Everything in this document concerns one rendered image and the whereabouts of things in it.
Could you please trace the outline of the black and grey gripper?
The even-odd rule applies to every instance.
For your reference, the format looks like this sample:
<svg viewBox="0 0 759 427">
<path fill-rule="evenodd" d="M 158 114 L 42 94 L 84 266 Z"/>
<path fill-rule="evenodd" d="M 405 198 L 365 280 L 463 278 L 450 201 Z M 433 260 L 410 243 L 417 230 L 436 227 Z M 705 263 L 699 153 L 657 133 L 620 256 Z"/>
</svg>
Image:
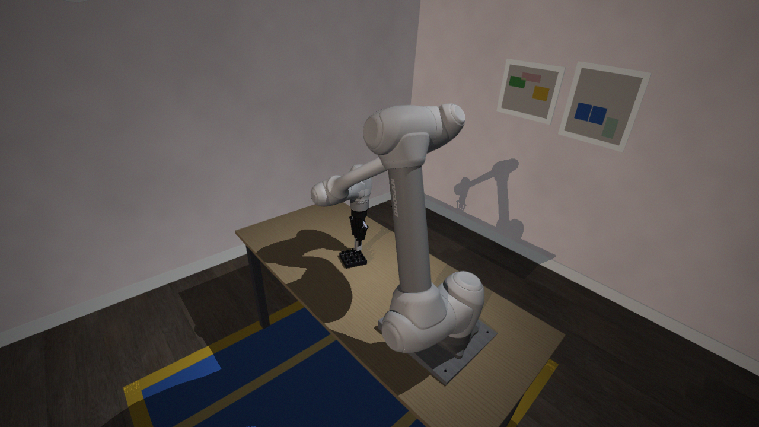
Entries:
<svg viewBox="0 0 759 427">
<path fill-rule="evenodd" d="M 355 245 L 353 245 L 353 249 L 357 251 L 362 250 L 362 240 L 364 240 L 366 231 L 369 228 L 369 226 L 366 226 L 365 223 L 366 216 L 368 216 L 368 210 L 363 212 L 352 210 L 352 216 L 349 217 L 350 223 L 352 224 L 352 235 L 355 238 Z"/>
</svg>

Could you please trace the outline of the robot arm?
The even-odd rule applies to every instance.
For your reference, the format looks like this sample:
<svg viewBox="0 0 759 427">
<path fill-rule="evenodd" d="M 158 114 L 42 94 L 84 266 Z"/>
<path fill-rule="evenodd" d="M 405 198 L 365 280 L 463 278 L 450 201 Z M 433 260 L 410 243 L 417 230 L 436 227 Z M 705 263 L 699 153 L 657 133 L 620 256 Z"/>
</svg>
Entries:
<svg viewBox="0 0 759 427">
<path fill-rule="evenodd" d="M 438 287 L 431 282 L 421 168 L 426 154 L 457 137 L 464 124 L 463 109 L 452 103 L 381 109 L 363 128 L 364 141 L 378 158 L 353 165 L 352 172 L 323 180 L 311 190 L 317 206 L 350 200 L 353 211 L 363 212 L 369 208 L 372 177 L 388 170 L 400 285 L 381 331 L 396 352 L 419 352 L 437 344 L 462 358 L 478 332 L 475 325 L 484 305 L 480 279 L 457 271 Z"/>
</svg>

